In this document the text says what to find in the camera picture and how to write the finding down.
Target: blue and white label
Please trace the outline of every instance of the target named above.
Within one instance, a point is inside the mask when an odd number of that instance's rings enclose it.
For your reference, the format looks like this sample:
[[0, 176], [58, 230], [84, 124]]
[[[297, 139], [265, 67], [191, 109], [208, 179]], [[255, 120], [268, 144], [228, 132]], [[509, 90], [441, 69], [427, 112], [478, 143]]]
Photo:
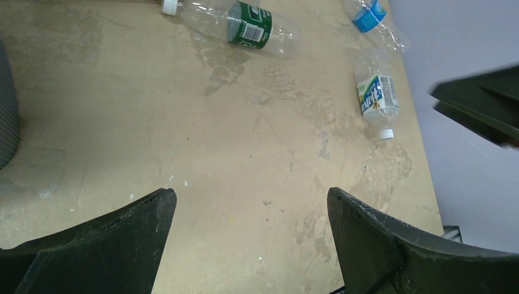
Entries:
[[387, 75], [375, 75], [357, 84], [360, 110], [362, 115], [383, 108], [398, 108], [393, 78]]
[[378, 0], [372, 0], [355, 15], [353, 23], [360, 32], [369, 32], [384, 19], [386, 14], [382, 4]]

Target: crushed plastic bottle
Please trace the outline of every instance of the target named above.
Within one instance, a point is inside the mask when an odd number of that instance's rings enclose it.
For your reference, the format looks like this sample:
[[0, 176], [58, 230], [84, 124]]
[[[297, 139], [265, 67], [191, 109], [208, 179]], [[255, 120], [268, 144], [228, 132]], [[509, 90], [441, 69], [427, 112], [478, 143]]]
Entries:
[[387, 16], [379, 0], [342, 0], [346, 14], [377, 47], [399, 53], [409, 48], [409, 40]]
[[162, 12], [180, 14], [209, 37], [279, 57], [292, 56], [301, 45], [301, 29], [295, 21], [237, 0], [163, 0]]
[[372, 48], [359, 53], [353, 73], [362, 117], [376, 128], [380, 140], [392, 139], [399, 108], [386, 51]]

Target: gray wall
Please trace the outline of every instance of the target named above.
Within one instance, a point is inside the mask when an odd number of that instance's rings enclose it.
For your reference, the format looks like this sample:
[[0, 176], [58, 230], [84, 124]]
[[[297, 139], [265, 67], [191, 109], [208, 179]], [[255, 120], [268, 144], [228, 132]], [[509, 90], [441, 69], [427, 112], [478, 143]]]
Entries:
[[519, 253], [519, 151], [435, 112], [427, 94], [438, 81], [519, 62], [518, 0], [390, 5], [412, 43], [404, 62], [443, 224], [459, 225], [467, 244]]

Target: bottle label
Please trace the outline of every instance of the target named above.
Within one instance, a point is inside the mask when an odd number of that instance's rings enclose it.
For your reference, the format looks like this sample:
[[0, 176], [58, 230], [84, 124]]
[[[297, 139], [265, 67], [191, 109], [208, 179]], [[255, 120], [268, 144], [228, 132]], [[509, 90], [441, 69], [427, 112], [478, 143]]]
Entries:
[[353, 18], [353, 23], [360, 32], [369, 32], [375, 26], [377, 26], [386, 16], [387, 12], [378, 2], [378, 0], [372, 0], [371, 3], [363, 7], [357, 15]]
[[393, 78], [375, 75], [357, 84], [362, 115], [382, 108], [398, 108]]
[[262, 49], [267, 44], [272, 29], [272, 14], [255, 6], [238, 1], [242, 9], [240, 27], [229, 41], [231, 44]]

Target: stained surface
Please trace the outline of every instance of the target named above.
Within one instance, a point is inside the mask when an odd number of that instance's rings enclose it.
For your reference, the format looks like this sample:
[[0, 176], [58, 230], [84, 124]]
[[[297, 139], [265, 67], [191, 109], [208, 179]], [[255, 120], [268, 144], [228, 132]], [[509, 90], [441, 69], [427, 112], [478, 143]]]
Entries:
[[173, 187], [154, 293], [327, 293], [342, 285], [328, 188], [440, 235], [401, 59], [396, 139], [380, 142], [350, 66], [369, 43], [340, 1], [263, 3], [299, 20], [295, 59], [206, 39], [152, 1], [0, 1], [23, 117], [0, 246]]

